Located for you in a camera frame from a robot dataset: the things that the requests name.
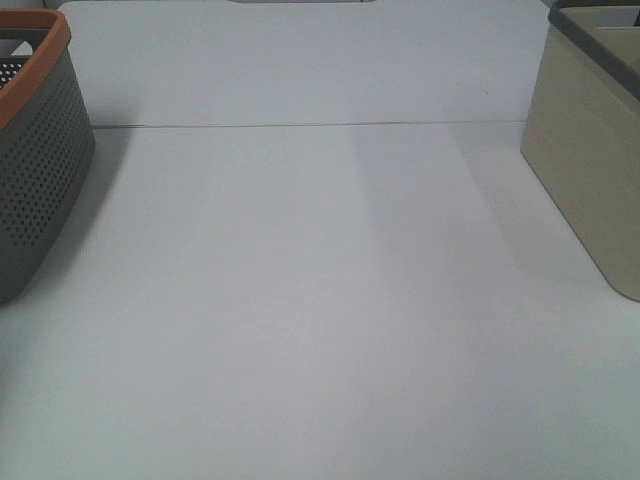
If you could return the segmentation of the beige basket grey rim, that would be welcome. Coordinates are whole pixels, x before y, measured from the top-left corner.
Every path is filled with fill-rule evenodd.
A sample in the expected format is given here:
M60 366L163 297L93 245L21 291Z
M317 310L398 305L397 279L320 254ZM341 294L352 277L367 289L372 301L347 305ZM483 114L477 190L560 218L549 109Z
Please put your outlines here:
M639 4L556 1L520 151L609 286L639 298Z

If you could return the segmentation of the grey perforated basket orange rim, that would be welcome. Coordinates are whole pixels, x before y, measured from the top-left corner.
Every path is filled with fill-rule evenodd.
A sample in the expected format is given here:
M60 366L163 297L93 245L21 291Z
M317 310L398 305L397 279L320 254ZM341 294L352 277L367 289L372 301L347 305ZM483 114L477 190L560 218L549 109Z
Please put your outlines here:
M1 302L8 304L26 289L68 219L95 136L65 15L4 8L1 37L32 49L1 60Z

